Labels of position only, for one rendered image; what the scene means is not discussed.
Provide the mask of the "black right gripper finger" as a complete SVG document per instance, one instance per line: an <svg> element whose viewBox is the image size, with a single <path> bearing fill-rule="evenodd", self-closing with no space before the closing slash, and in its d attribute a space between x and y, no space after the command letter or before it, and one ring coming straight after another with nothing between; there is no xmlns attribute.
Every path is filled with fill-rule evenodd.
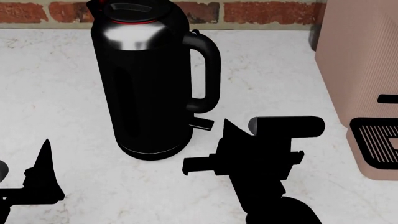
<svg viewBox="0 0 398 224"><path fill-rule="evenodd" d="M244 139L252 139L254 138L254 136L243 131L228 119L224 119L222 138L237 139L239 141L243 141Z"/></svg>

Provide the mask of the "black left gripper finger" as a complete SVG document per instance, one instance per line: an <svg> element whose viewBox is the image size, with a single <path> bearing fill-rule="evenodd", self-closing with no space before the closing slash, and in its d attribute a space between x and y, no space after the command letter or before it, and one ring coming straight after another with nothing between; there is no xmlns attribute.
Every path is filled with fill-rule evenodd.
<svg viewBox="0 0 398 224"><path fill-rule="evenodd" d="M52 148L48 139L44 141L34 167L37 169L53 169Z"/></svg>

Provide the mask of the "black kettle power lever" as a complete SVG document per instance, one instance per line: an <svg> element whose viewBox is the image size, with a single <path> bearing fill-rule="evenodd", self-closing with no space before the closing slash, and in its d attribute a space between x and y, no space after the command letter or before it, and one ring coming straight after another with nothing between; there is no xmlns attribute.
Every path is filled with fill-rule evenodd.
<svg viewBox="0 0 398 224"><path fill-rule="evenodd" d="M211 131L213 125L214 121L198 117L193 117L189 122L189 126L191 126L192 128L197 128L205 131Z"/></svg>

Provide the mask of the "black kettle base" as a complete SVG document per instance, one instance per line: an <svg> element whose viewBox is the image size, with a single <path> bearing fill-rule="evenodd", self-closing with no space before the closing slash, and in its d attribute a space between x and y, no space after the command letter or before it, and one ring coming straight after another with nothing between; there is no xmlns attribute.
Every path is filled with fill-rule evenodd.
<svg viewBox="0 0 398 224"><path fill-rule="evenodd" d="M127 155L129 155L133 158L136 158L139 160L144 160L144 161L158 161L158 160L170 158L170 157L178 154L180 151L182 151L187 146L187 144L178 145L177 147L174 147L173 149L170 149L168 151L149 153L149 154L132 151L130 149L125 148L123 145L120 145L120 143L118 143L118 146L120 147L120 149L123 152L125 152Z"/></svg>

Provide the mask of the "black electric kettle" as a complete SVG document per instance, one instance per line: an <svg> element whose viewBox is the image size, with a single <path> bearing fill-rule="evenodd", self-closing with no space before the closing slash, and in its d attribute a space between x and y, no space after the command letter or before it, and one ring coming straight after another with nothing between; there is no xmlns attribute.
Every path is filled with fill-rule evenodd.
<svg viewBox="0 0 398 224"><path fill-rule="evenodd" d="M188 144L220 98L216 44L170 0L89 0L91 38L116 143L145 154Z"/></svg>

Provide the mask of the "black slotted drip tray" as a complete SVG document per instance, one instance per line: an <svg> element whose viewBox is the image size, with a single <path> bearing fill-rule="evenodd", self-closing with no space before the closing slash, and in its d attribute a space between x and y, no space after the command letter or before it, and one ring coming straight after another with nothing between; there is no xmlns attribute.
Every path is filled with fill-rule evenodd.
<svg viewBox="0 0 398 224"><path fill-rule="evenodd" d="M398 118L354 118L350 129L365 162L376 169L398 170Z"/></svg>

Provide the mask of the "pink coffee machine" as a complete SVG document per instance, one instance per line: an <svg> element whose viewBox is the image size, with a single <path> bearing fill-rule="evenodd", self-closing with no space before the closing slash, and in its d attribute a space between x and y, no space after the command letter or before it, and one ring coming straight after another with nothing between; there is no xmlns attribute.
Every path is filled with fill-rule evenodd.
<svg viewBox="0 0 398 224"><path fill-rule="evenodd" d="M372 180L398 181L398 170L376 169L361 155L354 118L398 118L398 0L328 0L315 61L359 168Z"/></svg>

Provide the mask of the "black coffee machine spout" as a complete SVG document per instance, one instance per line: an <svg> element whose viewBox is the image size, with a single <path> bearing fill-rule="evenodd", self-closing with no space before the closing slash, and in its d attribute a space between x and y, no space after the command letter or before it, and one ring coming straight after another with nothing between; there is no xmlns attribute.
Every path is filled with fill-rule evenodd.
<svg viewBox="0 0 398 224"><path fill-rule="evenodd" d="M380 104L398 104L398 95L379 95L377 102Z"/></svg>

